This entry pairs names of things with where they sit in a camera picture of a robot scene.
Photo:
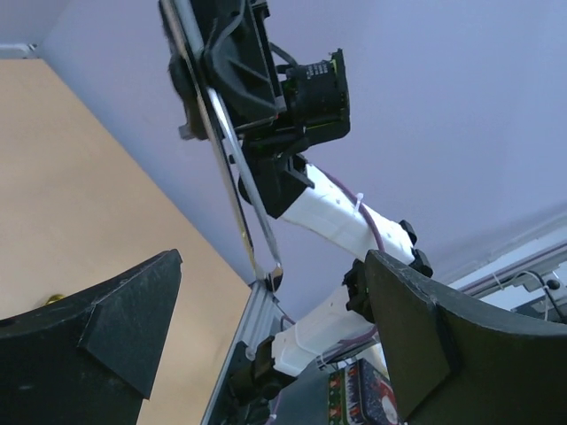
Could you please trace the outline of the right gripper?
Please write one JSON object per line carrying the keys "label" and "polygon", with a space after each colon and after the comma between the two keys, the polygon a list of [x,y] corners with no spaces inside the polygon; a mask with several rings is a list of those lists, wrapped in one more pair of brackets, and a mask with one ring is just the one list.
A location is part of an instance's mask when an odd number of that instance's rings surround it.
{"label": "right gripper", "polygon": [[198,97],[214,89],[238,135],[328,142],[350,130],[342,50],[301,65],[268,39],[264,1],[168,1],[170,75],[182,99],[181,138],[205,139]]}

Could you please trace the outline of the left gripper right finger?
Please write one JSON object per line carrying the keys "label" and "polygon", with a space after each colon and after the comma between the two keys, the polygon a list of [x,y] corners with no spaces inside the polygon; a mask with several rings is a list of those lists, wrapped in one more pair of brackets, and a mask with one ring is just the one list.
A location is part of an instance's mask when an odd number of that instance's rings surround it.
{"label": "left gripper right finger", "polygon": [[564,424],[566,327],[365,259],[397,410],[407,424]]}

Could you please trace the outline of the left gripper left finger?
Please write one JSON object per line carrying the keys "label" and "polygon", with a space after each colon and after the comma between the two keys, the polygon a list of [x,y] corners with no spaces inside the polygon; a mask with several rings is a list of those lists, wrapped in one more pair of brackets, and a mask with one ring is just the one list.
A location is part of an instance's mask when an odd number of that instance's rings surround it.
{"label": "left gripper left finger", "polygon": [[182,278],[163,251],[1,321],[3,424],[135,424],[150,397]]}

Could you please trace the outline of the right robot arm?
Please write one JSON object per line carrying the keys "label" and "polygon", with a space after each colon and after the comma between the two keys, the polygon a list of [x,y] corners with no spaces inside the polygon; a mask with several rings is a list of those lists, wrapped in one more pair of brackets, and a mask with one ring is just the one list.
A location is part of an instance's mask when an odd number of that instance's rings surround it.
{"label": "right robot arm", "polygon": [[307,286],[303,314],[259,342],[237,346],[218,401],[232,408],[267,404],[306,368],[341,360],[376,331],[365,259],[397,259],[431,270],[406,221],[388,220],[307,157],[351,128],[342,50],[301,64],[268,38],[263,1],[162,1],[171,48],[169,72],[186,114],[185,139],[207,139],[219,159],[243,243],[257,254],[245,217],[256,215],[273,266],[256,269],[258,289],[274,299],[284,263],[272,222],[303,228],[330,244],[306,277],[286,291],[290,304]]}

